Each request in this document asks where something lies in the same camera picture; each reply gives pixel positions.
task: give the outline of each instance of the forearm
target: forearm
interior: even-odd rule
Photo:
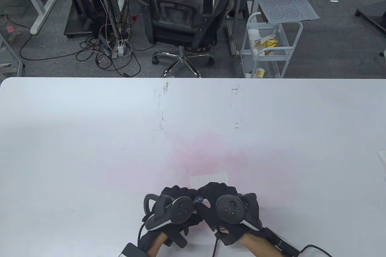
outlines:
[[[161,233],[157,239],[154,241],[153,246],[146,252],[148,257],[156,257],[158,254],[158,251],[160,251],[160,248],[162,244],[168,239],[168,236]]]
[[[245,233],[239,240],[256,257],[283,257],[281,252],[268,240]]]

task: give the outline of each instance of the black glove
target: black glove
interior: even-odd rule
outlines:
[[[170,196],[175,199],[182,196],[187,196],[191,198],[192,201],[194,201],[194,199],[198,197],[198,192],[196,190],[180,188],[179,186],[174,186],[172,188],[164,188],[161,194]],[[154,208],[155,205],[153,206],[150,215],[144,217],[144,219],[142,220],[143,222],[145,222],[154,213]],[[187,242],[185,238],[182,237],[180,232],[184,231],[185,236],[187,236],[187,234],[189,233],[189,227],[199,224],[202,220],[203,218],[199,214],[193,213],[192,216],[183,224],[167,224],[157,230],[148,231],[139,240],[138,248],[144,252],[147,252],[153,246],[154,241],[157,239],[161,232],[168,236],[168,239],[166,240],[166,242],[164,242],[165,245],[170,246],[173,242],[176,242],[180,247],[185,247]]]
[[[216,202],[223,195],[233,195],[238,196],[241,201],[246,205],[247,199],[240,194],[237,193],[235,187],[229,187],[226,184],[222,183],[209,183],[206,186],[200,188],[198,190],[200,196],[204,199],[207,199],[210,203],[210,208],[205,206],[202,203],[195,203],[195,209],[199,215],[201,215],[208,226],[214,231],[217,230],[215,234],[217,239],[221,239],[221,241],[227,246],[235,243],[237,240],[241,238],[246,232],[250,230],[244,224],[229,224],[223,220],[221,220],[216,212]],[[248,206],[252,206],[257,216],[259,214],[259,207],[257,201],[255,204],[248,204]],[[225,228],[228,230],[229,234],[222,233],[220,228]]]

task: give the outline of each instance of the paper cup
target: paper cup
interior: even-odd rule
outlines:
[[[256,69],[256,78],[263,78],[265,74],[265,70],[262,68]]]

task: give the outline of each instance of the chrome chair base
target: chrome chair base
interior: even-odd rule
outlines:
[[[176,58],[177,59],[172,65],[170,65],[168,68],[166,68],[164,70],[164,72],[162,73],[161,77],[167,77],[169,72],[172,71],[173,68],[175,68],[178,64],[181,63],[181,64],[185,64],[187,67],[189,67],[190,71],[192,71],[193,74],[196,77],[201,78],[201,73],[197,70],[197,68],[195,68],[193,66],[193,64],[189,61],[189,58],[196,58],[196,57],[206,56],[206,57],[209,57],[212,60],[212,62],[214,62],[214,57],[211,54],[209,54],[209,53],[186,55],[185,49],[184,49],[183,46],[179,47],[179,55],[171,54],[171,53],[168,53],[168,52],[161,52],[161,51],[158,51],[158,52],[154,53],[153,54],[153,58],[152,58],[152,63],[153,64],[158,64],[157,56],[167,56],[167,57],[170,57],[170,58]]]

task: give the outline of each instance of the trash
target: trash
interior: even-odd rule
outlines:
[[[275,39],[276,35],[268,35],[266,37],[261,37],[258,29],[249,29],[249,40],[251,41],[251,46],[253,49],[253,54],[257,55],[259,51],[264,48],[272,48],[279,45],[279,41]],[[265,55],[268,55],[271,51],[265,51]]]

